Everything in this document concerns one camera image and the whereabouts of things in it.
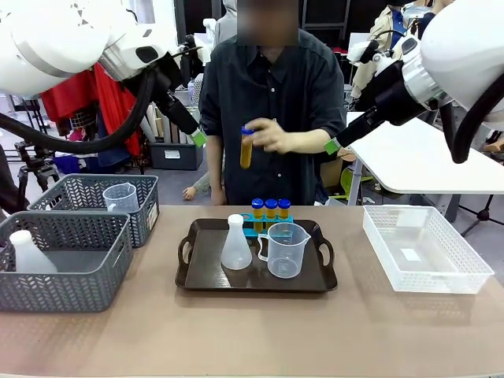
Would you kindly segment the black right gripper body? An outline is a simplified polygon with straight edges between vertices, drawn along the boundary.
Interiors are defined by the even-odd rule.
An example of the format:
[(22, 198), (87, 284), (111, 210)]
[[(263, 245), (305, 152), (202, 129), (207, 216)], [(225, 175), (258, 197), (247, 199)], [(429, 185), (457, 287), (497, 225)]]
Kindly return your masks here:
[(369, 125), (389, 122), (400, 126), (426, 111), (406, 89), (403, 62), (394, 62), (377, 73), (361, 93), (361, 111)]

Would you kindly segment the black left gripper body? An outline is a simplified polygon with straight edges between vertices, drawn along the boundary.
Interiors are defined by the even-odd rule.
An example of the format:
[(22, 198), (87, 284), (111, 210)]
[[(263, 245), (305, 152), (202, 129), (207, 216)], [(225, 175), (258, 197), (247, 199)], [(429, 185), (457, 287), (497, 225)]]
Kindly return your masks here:
[(168, 105), (175, 101), (175, 90), (182, 83), (182, 73), (176, 59), (167, 53), (149, 66), (155, 73), (152, 100), (158, 105)]

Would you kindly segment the person left hand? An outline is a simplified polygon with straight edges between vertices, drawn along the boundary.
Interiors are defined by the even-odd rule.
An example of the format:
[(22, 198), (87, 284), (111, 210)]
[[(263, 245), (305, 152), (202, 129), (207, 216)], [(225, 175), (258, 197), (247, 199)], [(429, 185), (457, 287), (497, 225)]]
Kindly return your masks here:
[(294, 151), (295, 136), (284, 131), (275, 120), (258, 118), (247, 124), (246, 128), (253, 131), (251, 142), (255, 147), (279, 154)]

